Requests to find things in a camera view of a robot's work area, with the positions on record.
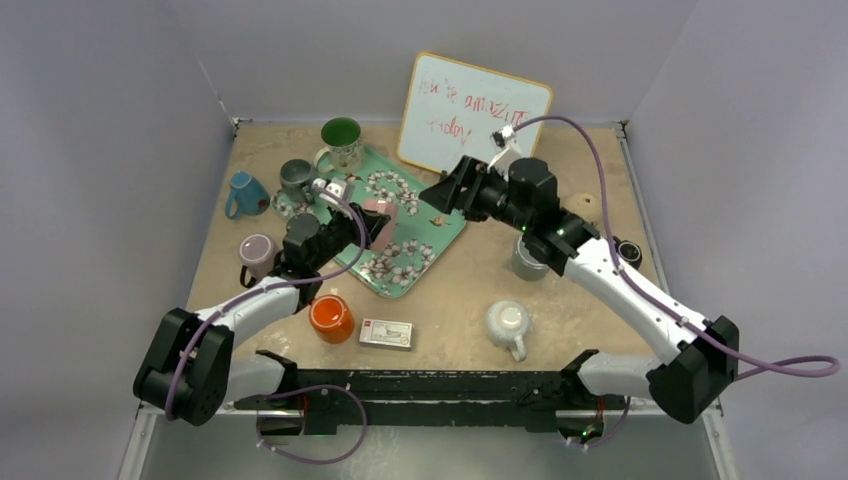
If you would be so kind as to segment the floral mug green inside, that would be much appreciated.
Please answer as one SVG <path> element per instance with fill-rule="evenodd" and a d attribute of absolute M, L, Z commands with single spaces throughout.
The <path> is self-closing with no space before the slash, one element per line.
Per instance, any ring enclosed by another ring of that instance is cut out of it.
<path fill-rule="evenodd" d="M 333 118 L 322 126 L 320 138 L 324 146 L 313 160 L 319 173 L 336 171 L 351 174 L 363 167 L 366 154 L 361 126 L 357 121 L 350 117 Z"/>

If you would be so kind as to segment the pink faceted mug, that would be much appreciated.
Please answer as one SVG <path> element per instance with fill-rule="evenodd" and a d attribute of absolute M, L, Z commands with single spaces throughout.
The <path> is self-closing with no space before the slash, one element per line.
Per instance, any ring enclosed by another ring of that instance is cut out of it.
<path fill-rule="evenodd" d="M 391 240 L 394 234 L 394 230 L 397 226 L 397 216 L 398 216 L 398 205 L 387 200 L 381 200 L 377 198 L 367 198 L 364 200 L 363 204 L 363 213 L 385 213 L 390 214 L 393 219 L 393 231 Z"/>

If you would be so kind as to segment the blue grey mug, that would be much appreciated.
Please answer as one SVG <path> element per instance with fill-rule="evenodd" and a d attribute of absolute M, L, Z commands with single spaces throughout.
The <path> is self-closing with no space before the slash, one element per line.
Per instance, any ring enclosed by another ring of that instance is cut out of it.
<path fill-rule="evenodd" d="M 312 184 L 316 178 L 315 167 L 309 161 L 301 158 L 284 162 L 279 171 L 283 194 L 296 203 L 313 204 L 315 202 Z"/>

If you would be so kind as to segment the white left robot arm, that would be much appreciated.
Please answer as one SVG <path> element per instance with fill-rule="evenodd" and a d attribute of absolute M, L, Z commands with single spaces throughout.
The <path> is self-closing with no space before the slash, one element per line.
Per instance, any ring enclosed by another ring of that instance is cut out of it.
<path fill-rule="evenodd" d="M 233 351 L 274 321 L 305 309 L 327 279 L 320 270 L 350 246 L 362 256 L 392 222 L 386 210 L 357 203 L 333 208 L 327 223 L 309 213 L 291 218 L 269 274 L 254 286 L 213 307 L 174 308 L 163 316 L 133 381 L 133 395 L 168 419 L 194 426 L 244 397 L 260 395 L 275 409 L 292 405 L 298 382 L 284 373 L 281 360 L 258 355 L 253 363 L 267 374 L 259 380 L 232 368 Z"/>

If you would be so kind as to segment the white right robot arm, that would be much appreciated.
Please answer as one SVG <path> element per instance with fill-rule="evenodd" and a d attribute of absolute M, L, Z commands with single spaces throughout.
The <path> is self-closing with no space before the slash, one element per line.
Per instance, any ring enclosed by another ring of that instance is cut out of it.
<path fill-rule="evenodd" d="M 624 262 L 596 228 L 561 206 L 557 178 L 545 161 L 521 158 L 502 174 L 465 156 L 419 198 L 445 214 L 493 218 L 519 230 L 534 260 L 601 300 L 649 345 L 654 357 L 645 363 L 590 354 L 561 381 L 569 404 L 584 407 L 601 395 L 643 397 L 691 424 L 736 380 L 737 325 L 675 304 Z"/>

